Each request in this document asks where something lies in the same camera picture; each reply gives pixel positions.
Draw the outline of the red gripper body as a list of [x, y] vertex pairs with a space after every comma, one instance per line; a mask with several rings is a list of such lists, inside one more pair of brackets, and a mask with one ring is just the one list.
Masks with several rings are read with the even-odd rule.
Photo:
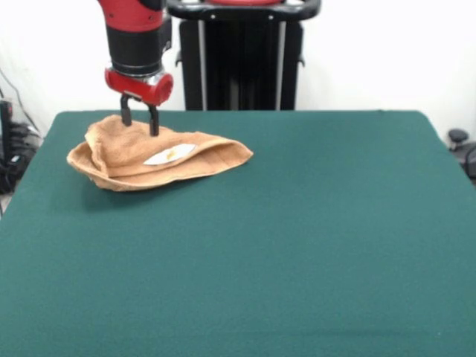
[[120, 107], [127, 109], [130, 99], [149, 106], [160, 106], [170, 98], [173, 76], [160, 68], [106, 68], [107, 86], [120, 94]]

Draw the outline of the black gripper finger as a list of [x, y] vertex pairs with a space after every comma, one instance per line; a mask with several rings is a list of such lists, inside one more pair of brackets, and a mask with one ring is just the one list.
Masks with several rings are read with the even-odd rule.
[[157, 107], [154, 105], [148, 105], [149, 110], [149, 132], [151, 136], [159, 135], [159, 113]]
[[121, 120], [124, 126], [132, 125], [132, 116], [129, 107], [129, 101], [131, 99], [132, 97], [127, 93], [123, 93], [120, 97]]

